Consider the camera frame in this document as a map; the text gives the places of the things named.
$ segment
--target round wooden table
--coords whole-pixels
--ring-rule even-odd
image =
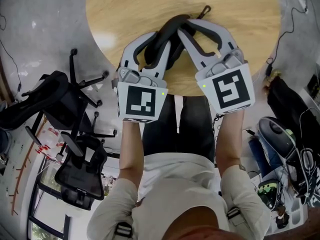
[[[86,17],[99,48],[117,67],[131,41],[158,31],[176,15],[189,14],[196,18],[206,5],[212,10],[203,19],[230,31],[254,75],[277,43],[281,21],[278,0],[86,0]],[[194,37],[205,52],[217,50],[217,44],[203,34],[196,33]],[[139,61],[145,66],[142,55]],[[196,68],[184,50],[165,73],[169,93],[204,95],[195,73]]]

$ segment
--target person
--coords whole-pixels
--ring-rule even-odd
[[[267,161],[261,142],[265,146],[269,162]],[[282,186],[281,196],[279,203],[274,209],[274,212],[277,213],[275,222],[278,229],[283,229],[289,223],[290,210],[294,203],[295,195],[294,189],[290,187],[289,184],[289,175],[287,174],[287,171],[279,155],[265,141],[265,139],[259,132],[257,133],[257,135],[250,138],[249,147],[261,171],[261,181],[264,182],[271,179],[280,181],[280,184]]]
[[[260,240],[271,212],[241,166],[244,111],[223,117],[217,137],[205,96],[175,97],[157,121],[123,122],[119,176],[87,226],[90,240]],[[214,159],[221,176],[220,196]]]

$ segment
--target forearm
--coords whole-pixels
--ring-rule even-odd
[[[216,142],[215,159],[222,176],[227,168],[240,164],[244,110],[226,114]]]
[[[138,123],[123,122],[119,178],[131,180],[139,187],[144,171],[144,148]]]

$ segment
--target white marker cube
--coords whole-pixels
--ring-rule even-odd
[[[150,123],[159,118],[168,89],[118,82],[118,117],[123,121]]]
[[[215,74],[197,84],[218,114],[228,114],[252,106],[255,101],[254,85],[249,65]]]

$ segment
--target gray floor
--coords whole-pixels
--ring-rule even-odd
[[[320,0],[312,0],[318,22],[320,24]],[[98,77],[101,73],[114,67],[108,62],[98,48],[87,23],[85,0],[2,0],[0,4],[1,14],[6,17],[7,25],[4,31],[0,31],[0,39],[7,51],[14,58],[19,68],[22,89],[17,94],[30,90],[40,75],[50,74],[59,70],[68,72],[69,52],[72,48],[78,48],[75,60],[77,79],[88,80]],[[302,10],[298,0],[279,0],[282,26],[281,33],[292,30],[291,8]],[[308,14],[294,12],[295,31],[286,34],[279,45],[278,57],[274,68],[283,73],[287,84],[299,91],[306,86],[315,72],[316,60],[320,55],[320,32],[317,30],[313,7],[308,1]],[[1,27],[4,27],[4,19],[0,19]],[[0,55],[6,77],[12,92],[17,92],[19,79],[12,60],[0,48]],[[255,129],[259,118],[272,115],[266,104],[266,98],[261,92],[263,71],[253,79],[259,79],[254,83],[257,102],[254,107],[247,109],[245,116],[245,128]],[[99,91],[91,91],[90,95],[103,100],[103,107],[99,108],[100,118],[97,130],[113,128],[119,130],[116,139],[108,139],[106,145],[115,150],[120,148],[121,122],[117,120],[116,96],[113,93],[110,81],[105,81]],[[94,109],[88,110],[92,115]],[[248,147],[244,145],[244,157],[250,157]]]

